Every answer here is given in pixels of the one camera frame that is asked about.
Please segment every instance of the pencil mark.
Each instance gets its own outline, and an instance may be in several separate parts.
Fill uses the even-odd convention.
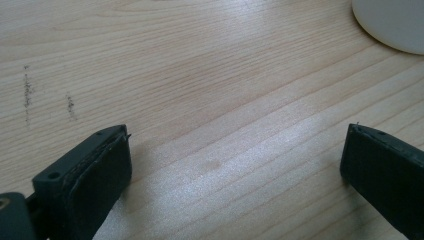
[[[28,74],[25,73],[24,75],[24,106],[25,106],[25,122],[27,126],[29,126],[29,107],[32,104],[31,101],[31,95],[34,93],[34,88],[32,87],[30,83],[30,78],[28,77]]]
[[[68,113],[69,116],[71,117],[71,120],[76,121],[78,120],[77,116],[75,115],[75,111],[74,111],[74,101],[72,100],[71,95],[68,93],[66,94],[66,100],[68,102]]]

